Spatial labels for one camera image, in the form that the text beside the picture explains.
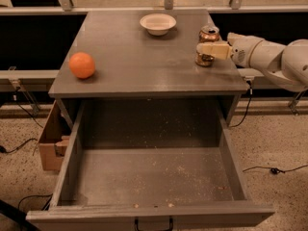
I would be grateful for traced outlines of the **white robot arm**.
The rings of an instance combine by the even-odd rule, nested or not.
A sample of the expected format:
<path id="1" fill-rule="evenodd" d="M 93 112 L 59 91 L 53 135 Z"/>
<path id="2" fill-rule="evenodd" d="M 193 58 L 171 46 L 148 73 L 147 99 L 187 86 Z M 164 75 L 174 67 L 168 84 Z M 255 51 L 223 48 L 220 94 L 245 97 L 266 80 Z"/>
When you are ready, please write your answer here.
<path id="1" fill-rule="evenodd" d="M 227 41 L 202 42 L 196 46 L 201 62 L 231 59 L 235 65 L 261 72 L 276 86 L 293 92 L 308 89 L 308 40 L 288 45 L 235 33 Z"/>

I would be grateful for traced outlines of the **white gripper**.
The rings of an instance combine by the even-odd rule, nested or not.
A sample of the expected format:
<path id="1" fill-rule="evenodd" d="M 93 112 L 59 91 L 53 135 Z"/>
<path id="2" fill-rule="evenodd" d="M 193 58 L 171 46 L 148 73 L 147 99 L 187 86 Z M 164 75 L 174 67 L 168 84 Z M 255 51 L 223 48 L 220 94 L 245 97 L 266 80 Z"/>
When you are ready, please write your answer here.
<path id="1" fill-rule="evenodd" d="M 208 41 L 199 43 L 196 46 L 196 51 L 220 60 L 228 59 L 231 54 L 231 59 L 235 65 L 249 67 L 249 60 L 252 52 L 262 40 L 262 38 L 254 36 L 244 36 L 229 32 L 227 41 L 232 47 L 226 41 Z"/>

